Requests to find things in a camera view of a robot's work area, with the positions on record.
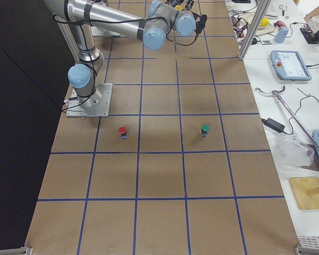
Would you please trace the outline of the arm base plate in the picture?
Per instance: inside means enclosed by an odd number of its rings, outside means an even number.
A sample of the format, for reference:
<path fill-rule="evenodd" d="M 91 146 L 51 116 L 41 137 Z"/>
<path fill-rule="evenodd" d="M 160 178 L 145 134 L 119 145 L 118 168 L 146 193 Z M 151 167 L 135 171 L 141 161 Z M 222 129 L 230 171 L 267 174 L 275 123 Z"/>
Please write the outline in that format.
<path fill-rule="evenodd" d="M 66 110 L 67 117 L 108 117 L 110 111 L 113 83 L 99 83 L 95 93 L 86 101 L 85 98 L 78 100 L 77 93 L 72 90 L 75 100 L 69 101 Z"/>

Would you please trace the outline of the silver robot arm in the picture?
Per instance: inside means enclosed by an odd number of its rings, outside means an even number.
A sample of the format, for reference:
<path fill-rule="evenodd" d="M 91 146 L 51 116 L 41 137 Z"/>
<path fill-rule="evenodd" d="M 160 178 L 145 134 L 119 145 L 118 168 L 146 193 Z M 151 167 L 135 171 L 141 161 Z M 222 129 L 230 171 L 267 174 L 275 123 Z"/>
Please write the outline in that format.
<path fill-rule="evenodd" d="M 150 50 L 158 50 L 170 31 L 184 37 L 199 34 L 197 26 L 205 22 L 204 18 L 196 21 L 189 5 L 180 11 L 172 3 L 161 1 L 152 1 L 146 18 L 110 8 L 107 1 L 45 1 L 45 4 L 75 60 L 75 66 L 68 70 L 74 92 L 64 109 L 68 117 L 109 114 L 113 85 L 96 81 L 104 56 L 95 46 L 94 37 L 124 35 L 142 41 Z"/>

